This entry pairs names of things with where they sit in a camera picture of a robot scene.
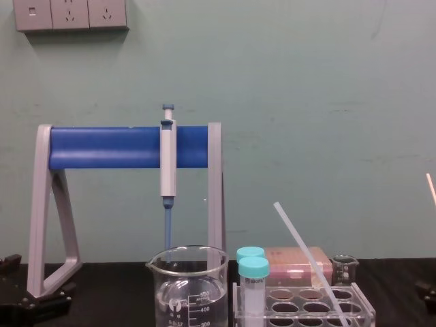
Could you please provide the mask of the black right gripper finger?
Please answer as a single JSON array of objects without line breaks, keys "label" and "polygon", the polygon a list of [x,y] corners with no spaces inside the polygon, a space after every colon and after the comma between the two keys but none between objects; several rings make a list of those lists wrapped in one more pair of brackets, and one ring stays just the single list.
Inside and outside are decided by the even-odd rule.
[{"label": "black right gripper finger", "polygon": [[435,285],[417,281],[415,283],[415,291],[419,299],[425,302],[435,302]]}]

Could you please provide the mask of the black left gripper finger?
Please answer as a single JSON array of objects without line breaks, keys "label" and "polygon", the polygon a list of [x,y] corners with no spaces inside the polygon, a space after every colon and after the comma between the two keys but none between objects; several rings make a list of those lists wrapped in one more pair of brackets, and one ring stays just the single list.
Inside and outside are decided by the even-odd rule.
[{"label": "black left gripper finger", "polygon": [[29,310],[61,310],[69,309],[72,298],[76,292],[76,284],[69,282],[64,284],[54,293],[35,298],[30,293],[18,297],[17,305]]},{"label": "black left gripper finger", "polygon": [[0,273],[11,274],[20,268],[22,256],[19,254],[9,255],[0,259]]}]

